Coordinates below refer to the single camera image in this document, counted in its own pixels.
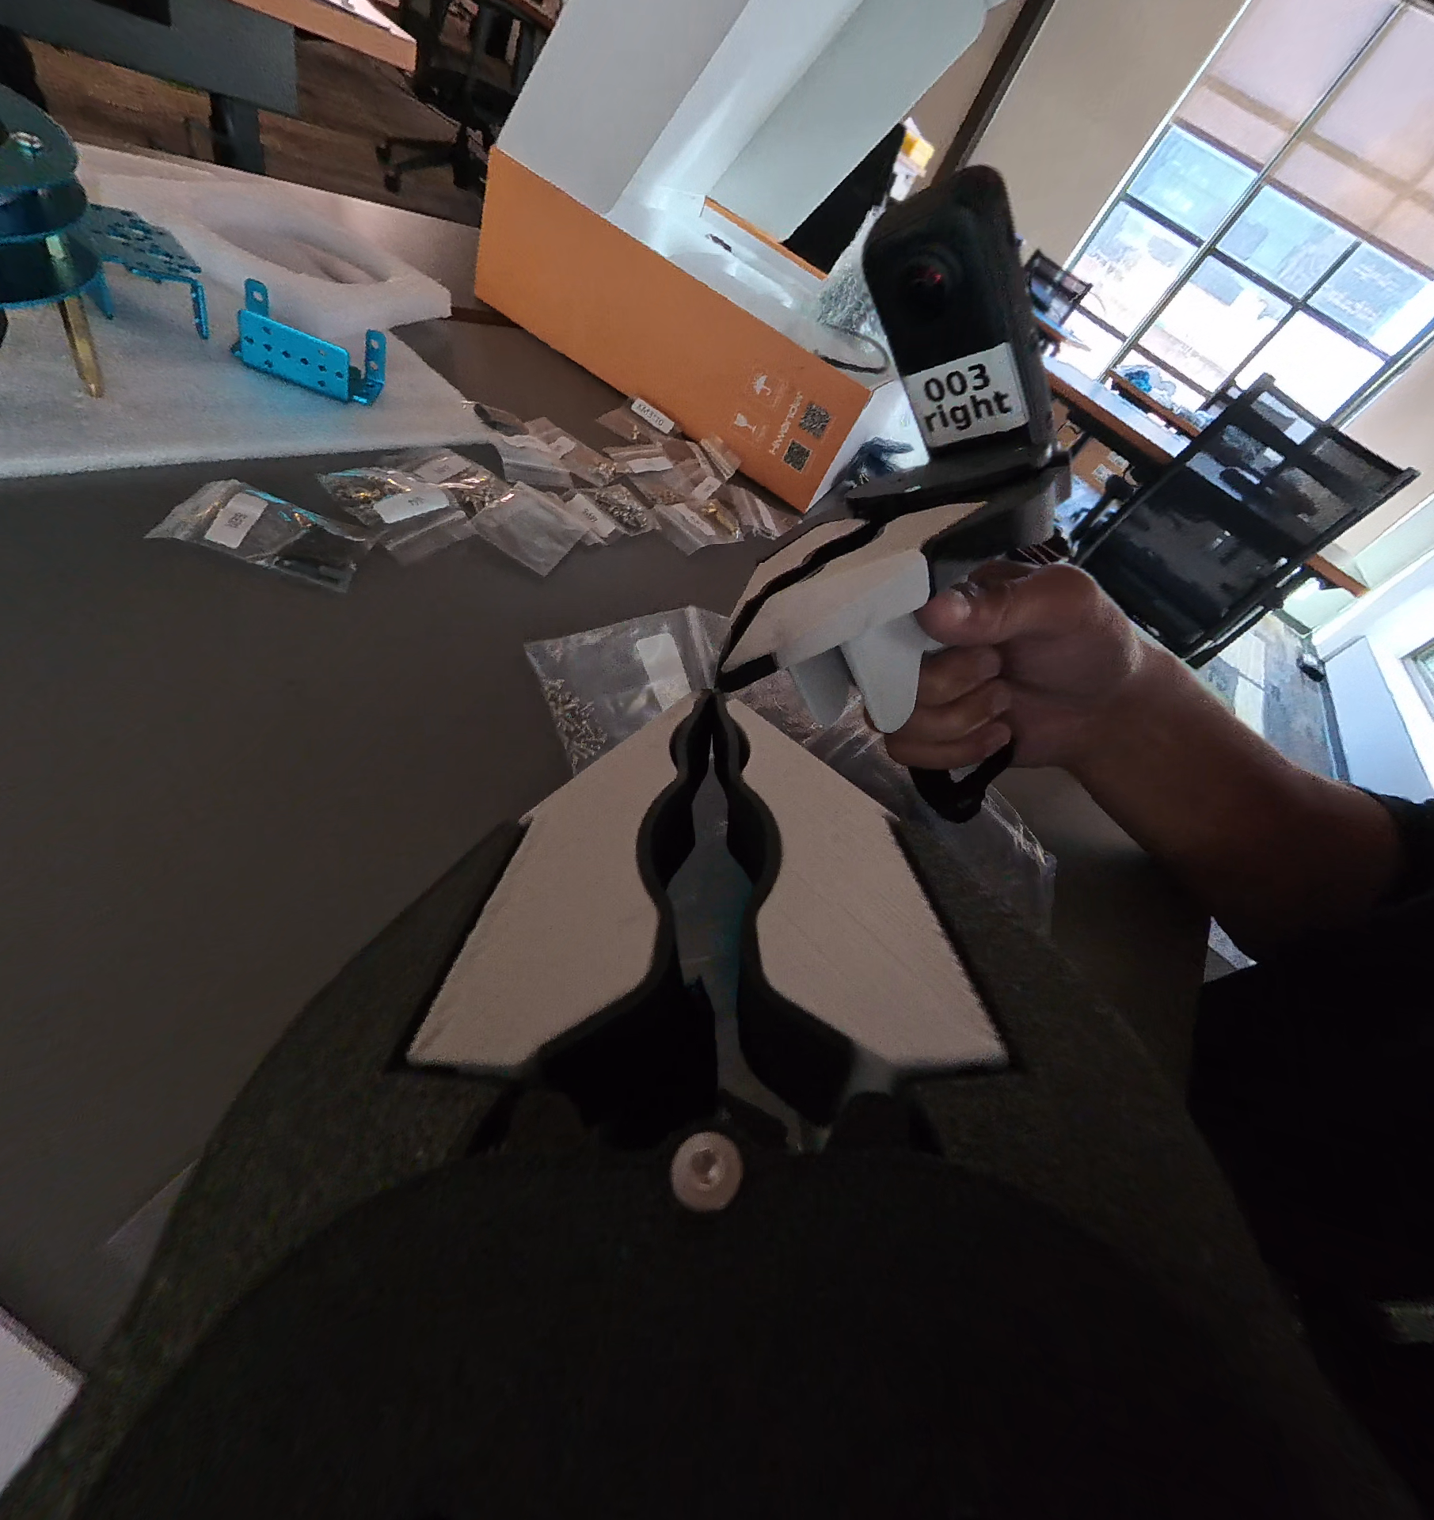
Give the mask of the person's right forearm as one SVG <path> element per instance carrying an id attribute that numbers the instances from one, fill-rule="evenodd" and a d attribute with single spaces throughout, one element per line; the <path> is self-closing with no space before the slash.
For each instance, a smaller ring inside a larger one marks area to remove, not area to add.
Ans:
<path id="1" fill-rule="evenodd" d="M 1434 800 L 1295 768 L 1121 626 L 1090 644 L 1086 737 L 1065 768 L 1251 961 L 1434 895 Z"/>

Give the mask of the black rolling office chair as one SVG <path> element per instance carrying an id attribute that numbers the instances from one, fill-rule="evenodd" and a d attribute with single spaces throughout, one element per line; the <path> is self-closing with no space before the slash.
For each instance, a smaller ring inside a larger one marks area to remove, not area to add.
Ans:
<path id="1" fill-rule="evenodd" d="M 555 5 L 392 5 L 416 45 L 414 100 L 447 119 L 447 140 L 389 138 L 375 146 L 385 192 L 429 167 L 447 167 L 454 189 L 484 192 L 491 148 L 544 49 Z"/>

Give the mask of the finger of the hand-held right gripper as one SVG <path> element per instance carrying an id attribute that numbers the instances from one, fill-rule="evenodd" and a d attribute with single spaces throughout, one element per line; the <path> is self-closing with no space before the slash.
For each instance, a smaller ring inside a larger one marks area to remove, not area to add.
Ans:
<path id="1" fill-rule="evenodd" d="M 753 568 L 730 617 L 745 618 L 745 611 L 757 607 L 766 593 L 780 591 L 784 584 L 805 578 L 809 574 L 809 564 L 823 564 L 828 558 L 859 549 L 865 543 L 871 543 L 879 529 L 881 524 L 854 518 L 838 518 L 801 527 Z"/>
<path id="2" fill-rule="evenodd" d="M 858 692 L 875 729 L 898 729 L 916 704 L 925 653 L 941 649 L 916 622 L 933 597 L 931 557 L 966 558 L 987 504 L 943 504 L 881 526 L 859 549 L 809 564 L 807 576 L 732 618 L 714 688 L 741 692 L 786 671 L 813 721 L 832 725 Z"/>

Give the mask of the black mesh office chair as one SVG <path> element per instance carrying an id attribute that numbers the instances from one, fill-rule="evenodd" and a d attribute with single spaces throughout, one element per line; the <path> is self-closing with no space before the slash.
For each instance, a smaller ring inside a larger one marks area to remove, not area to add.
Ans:
<path id="1" fill-rule="evenodd" d="M 1071 560 L 1201 669 L 1301 584 L 1325 582 L 1307 562 L 1414 481 L 1263 375 L 1146 485 L 1108 483 L 1069 531 Z"/>

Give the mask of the large clear plastic bag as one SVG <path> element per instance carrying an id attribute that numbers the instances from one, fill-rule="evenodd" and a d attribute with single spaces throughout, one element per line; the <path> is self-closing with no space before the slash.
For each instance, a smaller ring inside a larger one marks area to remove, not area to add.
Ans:
<path id="1" fill-rule="evenodd" d="M 811 721 L 801 696 L 786 675 L 772 675 L 757 682 L 741 692 L 739 700 L 828 771 L 867 795 L 879 808 L 889 810 L 900 822 L 929 828 L 978 886 L 993 893 L 1018 919 L 1047 932 L 1055 859 L 1034 839 L 1011 804 L 997 795 L 987 795 L 970 822 L 945 824 L 925 808 L 908 773 L 887 758 L 883 739 L 867 725 L 858 696 L 846 702 L 844 713 L 832 727 L 817 727 Z M 726 799 L 712 775 L 704 777 L 697 791 L 691 804 L 691 824 L 693 851 L 670 882 L 668 901 L 675 919 L 675 948 L 683 983 L 704 994 L 697 971 L 697 901 L 710 880 L 739 870 L 726 851 Z M 720 1017 L 712 1012 L 712 1029 L 720 1091 L 776 1118 L 786 1137 L 792 1143 L 799 1141 L 805 1134 L 803 1124 L 749 1074 L 739 1050 L 735 1015 Z"/>

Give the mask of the pile of small hardware bags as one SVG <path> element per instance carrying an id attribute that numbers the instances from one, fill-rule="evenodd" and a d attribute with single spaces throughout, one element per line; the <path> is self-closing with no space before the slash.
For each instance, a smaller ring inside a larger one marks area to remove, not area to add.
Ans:
<path id="1" fill-rule="evenodd" d="M 416 566 L 466 543 L 546 578 L 578 549 L 658 537 L 693 557 L 772 543 L 799 522 L 743 483 L 735 452 L 714 435 L 687 440 L 640 402 L 596 427 L 604 444 L 546 417 L 474 405 L 458 444 L 319 475 L 323 514 L 226 479 L 175 504 L 146 541 L 342 595 L 367 560 Z"/>

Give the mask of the grey desk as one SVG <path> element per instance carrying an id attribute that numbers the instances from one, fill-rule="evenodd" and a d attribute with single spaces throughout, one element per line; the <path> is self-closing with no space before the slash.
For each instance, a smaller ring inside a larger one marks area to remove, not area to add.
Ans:
<path id="1" fill-rule="evenodd" d="M 288 1021 L 565 781 L 534 640 L 728 613 L 763 543 L 346 595 L 144 533 L 212 467 L 0 481 L 0 1308 L 86 1370 Z"/>

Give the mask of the white foam sheet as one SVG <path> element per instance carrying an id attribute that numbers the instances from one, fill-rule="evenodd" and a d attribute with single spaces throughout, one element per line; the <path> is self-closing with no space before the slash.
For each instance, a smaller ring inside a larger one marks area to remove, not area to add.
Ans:
<path id="1" fill-rule="evenodd" d="M 478 256 L 476 245 L 468 268 Z M 433 270 L 474 305 L 462 274 Z M 462 438 L 464 396 L 406 338 L 433 322 L 385 332 L 385 390 L 369 407 L 321 400 L 232 357 L 241 295 L 204 282 L 212 336 L 195 334 L 187 287 L 108 270 L 113 318 L 88 316 L 104 380 L 80 388 L 51 309 L 9 316 L 0 349 L 0 481 L 98 469 L 208 466 L 272 458 L 451 444 Z"/>

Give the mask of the grey side table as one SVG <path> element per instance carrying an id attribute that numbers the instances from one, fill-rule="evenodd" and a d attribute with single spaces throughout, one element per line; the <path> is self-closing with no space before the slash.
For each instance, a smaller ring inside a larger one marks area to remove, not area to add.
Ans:
<path id="1" fill-rule="evenodd" d="M 259 111 L 296 115 L 294 28 L 243 5 L 0 3 L 0 26 L 204 92 L 214 163 L 243 173 L 265 173 Z"/>

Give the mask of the white foam block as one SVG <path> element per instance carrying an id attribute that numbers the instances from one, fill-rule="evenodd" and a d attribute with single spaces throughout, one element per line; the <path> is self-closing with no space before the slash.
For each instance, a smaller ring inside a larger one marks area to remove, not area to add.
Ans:
<path id="1" fill-rule="evenodd" d="M 170 233 L 210 287 L 239 297 L 259 282 L 276 311 L 317 336 L 449 316 L 454 295 L 433 270 L 472 284 L 476 235 L 453 222 L 96 144 L 79 148 L 79 179 L 92 202 Z"/>

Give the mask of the large grid window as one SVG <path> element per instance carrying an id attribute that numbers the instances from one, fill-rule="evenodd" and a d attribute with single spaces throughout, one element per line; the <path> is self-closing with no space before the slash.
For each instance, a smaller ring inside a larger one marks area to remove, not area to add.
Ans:
<path id="1" fill-rule="evenodd" d="M 1261 376 L 1326 421 L 1365 407 L 1434 344 L 1434 196 L 1373 173 L 1356 212 L 1309 192 L 1319 167 L 1346 163 L 1162 129 L 1073 258 L 1077 369 L 1179 411 Z"/>

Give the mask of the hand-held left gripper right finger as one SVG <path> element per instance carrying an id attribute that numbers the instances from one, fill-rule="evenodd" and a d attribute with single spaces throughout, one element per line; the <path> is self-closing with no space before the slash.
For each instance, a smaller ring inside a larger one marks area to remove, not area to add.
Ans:
<path id="1" fill-rule="evenodd" d="M 999 1072 L 1009 1054 L 894 820 L 716 702 L 726 847 L 749 886 L 737 1033 L 755 1072 Z"/>

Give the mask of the bubble wrap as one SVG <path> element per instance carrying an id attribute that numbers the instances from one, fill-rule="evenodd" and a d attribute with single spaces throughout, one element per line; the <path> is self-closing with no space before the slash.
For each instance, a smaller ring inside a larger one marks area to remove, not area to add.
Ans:
<path id="1" fill-rule="evenodd" d="M 861 245 L 850 245 L 827 274 L 811 320 L 825 330 L 885 344 L 873 297 L 861 276 Z"/>

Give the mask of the wooden office desk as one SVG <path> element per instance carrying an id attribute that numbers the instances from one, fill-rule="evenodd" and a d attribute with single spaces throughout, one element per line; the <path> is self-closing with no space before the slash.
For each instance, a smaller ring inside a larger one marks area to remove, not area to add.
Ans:
<path id="1" fill-rule="evenodd" d="M 1078 349 L 1078 342 L 1063 328 L 1044 316 L 1034 318 L 1034 328 L 1047 347 L 1047 388 L 1065 405 L 1073 427 L 1102 440 L 1131 469 L 1168 464 L 1181 452 L 1181 440 L 1189 442 L 1202 431 L 1119 378 L 1104 384 L 1067 365 L 1057 353 Z"/>

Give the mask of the clear screw bag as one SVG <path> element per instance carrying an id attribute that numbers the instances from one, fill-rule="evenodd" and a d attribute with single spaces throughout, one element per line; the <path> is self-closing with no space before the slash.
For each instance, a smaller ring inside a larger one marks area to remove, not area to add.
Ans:
<path id="1" fill-rule="evenodd" d="M 712 686 L 728 618 L 681 607 L 522 648 L 571 773 Z"/>

